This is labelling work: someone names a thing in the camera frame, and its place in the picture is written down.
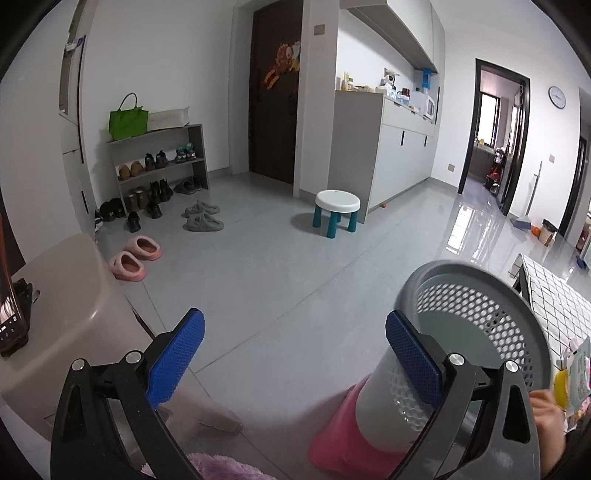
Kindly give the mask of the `person's right hand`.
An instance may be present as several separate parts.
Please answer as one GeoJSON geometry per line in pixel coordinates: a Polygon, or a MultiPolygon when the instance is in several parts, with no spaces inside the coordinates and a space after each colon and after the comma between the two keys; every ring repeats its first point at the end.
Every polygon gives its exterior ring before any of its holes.
{"type": "Polygon", "coordinates": [[[559,462],[566,448],[564,412],[550,390],[529,393],[538,432],[541,477],[544,478],[559,462]]]}

